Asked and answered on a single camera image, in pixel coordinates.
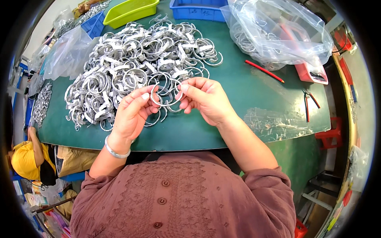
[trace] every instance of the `right hand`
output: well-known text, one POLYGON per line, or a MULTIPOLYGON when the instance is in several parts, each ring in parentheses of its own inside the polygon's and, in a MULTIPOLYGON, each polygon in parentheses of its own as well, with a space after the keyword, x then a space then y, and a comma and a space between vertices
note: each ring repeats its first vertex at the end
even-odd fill
MULTIPOLYGON (((181 84, 180 89, 184 95, 181 98, 180 108, 184 109, 185 114, 197 108, 211 126, 219 126, 229 118, 237 116, 219 82, 195 77, 181 84)), ((181 95, 181 91, 175 96, 176 100, 181 95)))

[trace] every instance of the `blue plastic bin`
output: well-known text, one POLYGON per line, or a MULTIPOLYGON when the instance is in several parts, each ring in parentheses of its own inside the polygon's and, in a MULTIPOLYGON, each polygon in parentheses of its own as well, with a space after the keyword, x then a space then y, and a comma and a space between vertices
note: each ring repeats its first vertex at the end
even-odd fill
POLYGON ((171 0, 169 8, 175 19, 200 19, 225 22, 219 9, 227 0, 171 0))
POLYGON ((87 32, 91 39, 101 35, 104 28, 104 11, 101 11, 81 24, 83 30, 87 32))

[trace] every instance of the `bracelet on wrist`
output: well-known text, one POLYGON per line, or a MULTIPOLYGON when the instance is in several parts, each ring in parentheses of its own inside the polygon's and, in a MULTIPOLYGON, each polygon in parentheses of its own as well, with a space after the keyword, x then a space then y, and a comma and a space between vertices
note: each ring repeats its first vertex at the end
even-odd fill
POLYGON ((106 136, 106 139, 104 140, 104 145, 106 146, 106 149, 110 152, 110 154, 116 158, 119 158, 119 159, 124 159, 124 158, 127 158, 130 153, 131 153, 131 149, 128 150, 127 154, 124 154, 124 155, 121 155, 121 154, 118 154, 116 153, 115 151, 113 151, 113 149, 110 148, 109 144, 107 143, 107 139, 109 138, 109 135, 106 136))

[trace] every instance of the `pliers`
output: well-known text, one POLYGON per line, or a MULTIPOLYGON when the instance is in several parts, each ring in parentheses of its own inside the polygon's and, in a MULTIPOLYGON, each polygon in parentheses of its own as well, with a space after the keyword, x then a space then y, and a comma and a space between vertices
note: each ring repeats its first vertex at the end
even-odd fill
POLYGON ((308 99, 311 97, 318 108, 320 108, 320 105, 319 103, 317 103, 312 93, 310 93, 307 89, 303 89, 303 92, 304 92, 304 103, 306 104, 307 122, 309 122, 308 99))

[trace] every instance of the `green workbench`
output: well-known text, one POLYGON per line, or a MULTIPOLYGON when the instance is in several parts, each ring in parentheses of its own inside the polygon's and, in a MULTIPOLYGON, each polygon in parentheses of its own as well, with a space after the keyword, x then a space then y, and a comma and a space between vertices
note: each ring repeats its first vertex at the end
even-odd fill
MULTIPOLYGON (((122 2, 113 0, 106 11, 122 2)), ((226 23, 201 20, 175 20, 169 9, 169 0, 157 5, 157 13, 138 20, 149 27, 149 20, 165 13, 173 23, 191 22, 201 31, 204 38, 213 41, 216 50, 224 56, 224 62, 219 67, 208 67, 210 78, 217 80, 224 88, 233 108, 246 124, 263 142, 281 141, 312 133, 327 131, 331 128, 330 114, 324 86, 300 81, 293 65, 275 71, 282 78, 280 83, 260 70, 245 63, 253 61, 243 54, 230 38, 226 23), (310 122, 306 121, 303 88, 308 88, 321 108, 318 109, 312 99, 309 99, 310 122)), ((119 32, 124 26, 112 29, 105 26, 106 32, 119 32)), ((103 131, 99 125, 82 126, 79 131, 74 129, 72 121, 65 116, 64 94, 67 87, 73 83, 68 77, 59 77, 52 81, 52 96, 50 105, 38 129, 41 142, 79 147, 101 149, 105 137, 110 133, 103 131)), ((218 130, 208 125, 197 110, 191 114, 168 113, 162 122, 144 128, 136 142, 133 151, 176 151, 202 150, 226 147, 218 130)))

